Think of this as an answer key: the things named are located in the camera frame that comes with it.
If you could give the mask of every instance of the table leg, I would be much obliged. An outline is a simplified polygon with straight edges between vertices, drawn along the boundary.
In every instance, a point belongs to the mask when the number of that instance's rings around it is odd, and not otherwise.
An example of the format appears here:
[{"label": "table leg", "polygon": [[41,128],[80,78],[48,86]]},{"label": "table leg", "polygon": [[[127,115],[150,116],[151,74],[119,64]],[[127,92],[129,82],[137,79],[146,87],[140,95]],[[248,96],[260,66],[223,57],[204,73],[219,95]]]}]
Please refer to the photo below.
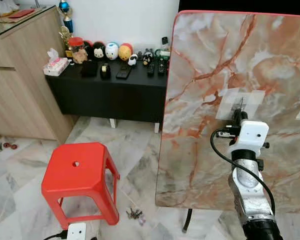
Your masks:
[{"label": "table leg", "polygon": [[185,223],[184,223],[184,226],[182,228],[182,232],[185,234],[188,230],[188,227],[189,227],[189,223],[190,223],[190,220],[191,220],[191,215],[192,215],[192,208],[189,208],[188,209],[188,214],[186,216],[186,220],[185,220]]},{"label": "table leg", "polygon": [[111,128],[115,129],[117,127],[117,120],[114,118],[110,118]]},{"label": "table leg", "polygon": [[159,133],[159,127],[160,127],[160,123],[156,122],[154,124],[154,133],[158,134]]}]

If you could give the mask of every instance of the black toy ball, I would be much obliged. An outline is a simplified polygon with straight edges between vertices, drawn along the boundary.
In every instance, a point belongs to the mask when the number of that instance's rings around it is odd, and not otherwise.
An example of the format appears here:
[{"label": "black toy ball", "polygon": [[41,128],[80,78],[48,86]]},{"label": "black toy ball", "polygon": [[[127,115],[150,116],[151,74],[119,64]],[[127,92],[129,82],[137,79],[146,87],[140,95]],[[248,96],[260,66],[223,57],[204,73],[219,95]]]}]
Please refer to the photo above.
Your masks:
[{"label": "black toy ball", "polygon": [[88,54],[88,59],[93,60],[95,56],[94,56],[94,49],[92,48],[91,44],[88,41],[83,41],[83,44],[84,44],[84,49]]},{"label": "black toy ball", "polygon": [[97,59],[103,59],[106,55],[106,46],[101,42],[97,41],[93,44],[93,54]]},{"label": "black toy ball", "polygon": [[144,66],[147,66],[154,59],[154,55],[150,51],[146,51],[142,58],[142,63]]}]

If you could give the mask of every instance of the yellow toy ball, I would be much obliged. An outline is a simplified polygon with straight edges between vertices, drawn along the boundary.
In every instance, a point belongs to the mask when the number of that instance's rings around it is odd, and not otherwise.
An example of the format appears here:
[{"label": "yellow toy ball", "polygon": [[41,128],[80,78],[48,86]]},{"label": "yellow toy ball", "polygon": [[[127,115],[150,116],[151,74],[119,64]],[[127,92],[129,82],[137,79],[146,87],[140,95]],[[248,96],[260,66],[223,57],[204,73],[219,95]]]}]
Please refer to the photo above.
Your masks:
[{"label": "yellow toy ball", "polygon": [[133,48],[129,43],[123,43],[119,47],[119,58],[123,61],[127,61],[133,53]]}]

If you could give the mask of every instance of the small red object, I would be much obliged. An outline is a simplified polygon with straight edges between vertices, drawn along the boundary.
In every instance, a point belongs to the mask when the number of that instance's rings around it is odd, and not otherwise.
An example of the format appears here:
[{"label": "small red object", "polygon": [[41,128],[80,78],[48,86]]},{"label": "small red object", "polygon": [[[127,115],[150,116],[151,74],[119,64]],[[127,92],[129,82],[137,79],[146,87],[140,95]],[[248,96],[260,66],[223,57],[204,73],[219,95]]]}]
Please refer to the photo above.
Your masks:
[{"label": "small red object", "polygon": [[18,146],[17,146],[16,144],[12,144],[12,145],[10,146],[10,148],[13,149],[13,150],[15,150],[15,149],[18,148]]},{"label": "small red object", "polygon": [[34,9],[24,9],[9,16],[10,19],[18,19],[35,11]]},{"label": "small red object", "polygon": [[71,37],[68,41],[69,45],[72,47],[78,47],[84,44],[84,40],[81,37]]},{"label": "small red object", "polygon": [[9,148],[10,146],[11,146],[11,144],[8,143],[8,142],[5,142],[5,143],[3,144],[3,147],[4,147],[4,148]]},{"label": "small red object", "polygon": [[[113,175],[113,199],[106,186],[105,171]],[[41,192],[66,230],[70,223],[105,219],[109,225],[119,221],[116,208],[118,170],[106,148],[98,142],[63,144],[53,151],[41,184]],[[94,200],[101,215],[66,217],[64,197],[87,196]]]}]

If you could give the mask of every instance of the wooden cabinet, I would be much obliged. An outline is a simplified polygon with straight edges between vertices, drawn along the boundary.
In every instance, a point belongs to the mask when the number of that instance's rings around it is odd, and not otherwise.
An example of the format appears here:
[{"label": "wooden cabinet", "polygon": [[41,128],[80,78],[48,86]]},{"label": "wooden cabinet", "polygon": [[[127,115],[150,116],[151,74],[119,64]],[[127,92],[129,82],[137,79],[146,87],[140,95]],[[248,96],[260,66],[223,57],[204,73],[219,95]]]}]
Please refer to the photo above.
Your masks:
[{"label": "wooden cabinet", "polygon": [[60,18],[50,7],[0,35],[0,135],[63,143],[75,119],[63,115],[42,68],[47,51],[64,52]]}]

